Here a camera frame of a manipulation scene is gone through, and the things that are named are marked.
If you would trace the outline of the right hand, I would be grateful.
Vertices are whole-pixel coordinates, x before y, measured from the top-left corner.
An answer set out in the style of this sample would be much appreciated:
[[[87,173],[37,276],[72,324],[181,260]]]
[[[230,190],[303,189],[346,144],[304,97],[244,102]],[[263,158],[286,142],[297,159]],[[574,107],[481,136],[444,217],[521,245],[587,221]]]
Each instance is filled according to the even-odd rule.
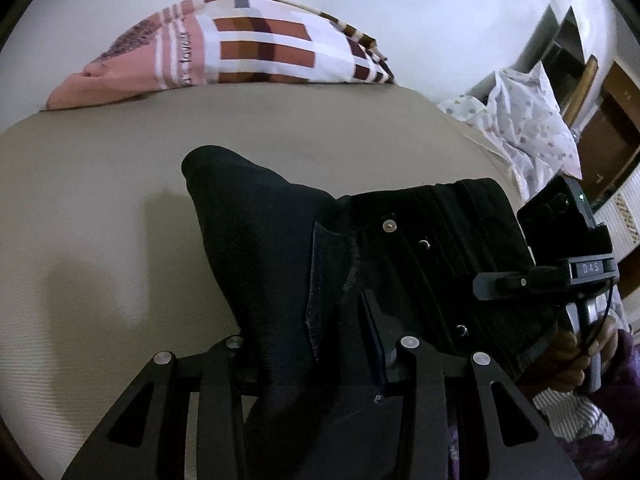
[[[578,339],[572,332],[558,333],[556,336],[551,368],[550,388],[559,392],[571,392],[582,385],[591,359],[600,356],[602,370],[615,356],[618,345],[618,326],[616,319],[608,315],[602,320],[599,335],[587,350],[580,350]]]

